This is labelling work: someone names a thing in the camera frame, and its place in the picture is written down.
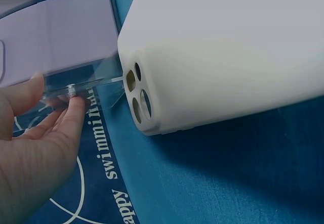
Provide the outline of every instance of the transparent plastic piece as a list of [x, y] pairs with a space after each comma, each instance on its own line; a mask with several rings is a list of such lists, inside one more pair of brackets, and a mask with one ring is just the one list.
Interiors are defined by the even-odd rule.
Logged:
[[0, 87], [45, 77], [42, 101], [15, 119], [25, 130], [71, 97], [102, 86], [112, 107], [125, 93], [113, 0], [46, 0], [0, 19]]

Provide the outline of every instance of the blue fabric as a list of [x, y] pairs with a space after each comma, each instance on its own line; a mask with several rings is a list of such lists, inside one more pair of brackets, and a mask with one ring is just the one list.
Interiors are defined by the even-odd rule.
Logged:
[[[124, 21], [132, 0], [116, 1]], [[156, 137], [135, 128], [125, 98], [104, 114], [142, 224], [324, 223], [323, 107], [320, 98]]]

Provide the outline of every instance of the silicone phone case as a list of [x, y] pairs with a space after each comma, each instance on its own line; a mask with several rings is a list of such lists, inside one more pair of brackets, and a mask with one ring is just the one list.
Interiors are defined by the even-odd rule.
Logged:
[[0, 86], [117, 54], [110, 0], [47, 0], [24, 8], [0, 19], [0, 40], [5, 49]]
[[118, 51], [146, 135], [253, 114], [324, 94], [324, 0], [134, 0]]

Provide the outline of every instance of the lavender phone case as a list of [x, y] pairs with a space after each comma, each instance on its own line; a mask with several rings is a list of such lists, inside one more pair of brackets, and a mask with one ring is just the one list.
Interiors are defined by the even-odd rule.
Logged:
[[0, 19], [0, 41], [0, 86], [117, 54], [110, 0], [47, 0], [19, 10]]

